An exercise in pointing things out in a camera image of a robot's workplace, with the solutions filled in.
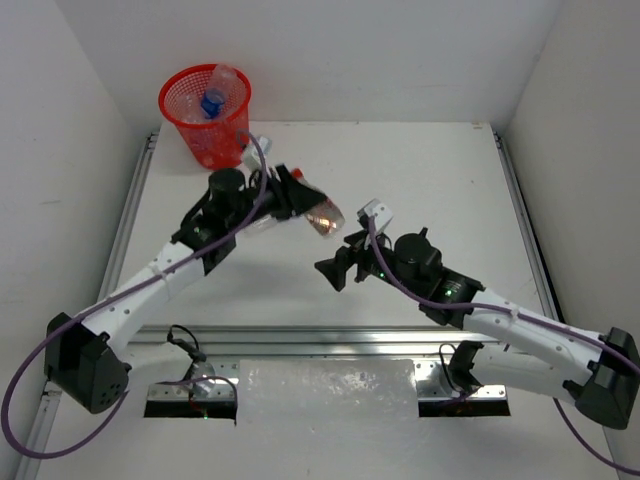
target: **red basket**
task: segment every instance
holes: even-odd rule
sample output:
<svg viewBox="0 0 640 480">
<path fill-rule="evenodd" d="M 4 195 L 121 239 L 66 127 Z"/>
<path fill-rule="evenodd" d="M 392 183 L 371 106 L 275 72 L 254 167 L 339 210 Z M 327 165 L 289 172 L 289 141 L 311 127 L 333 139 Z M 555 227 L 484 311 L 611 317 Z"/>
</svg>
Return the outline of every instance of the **red basket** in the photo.
<svg viewBox="0 0 640 480">
<path fill-rule="evenodd" d="M 183 107 L 178 100 L 185 94 L 195 94 L 202 98 L 214 68 L 215 63 L 196 65 L 176 73 L 160 90 L 158 105 L 164 117 L 176 126 L 198 162 L 205 168 L 218 170 L 240 164 L 242 146 L 236 139 L 236 132 L 238 129 L 249 129 L 249 80 L 241 71 L 236 70 L 238 80 L 225 102 L 221 115 L 229 110 L 233 110 L 234 113 L 221 121 L 213 120 L 204 124 L 185 123 L 180 120 L 184 111 L 181 111 Z"/>
</svg>

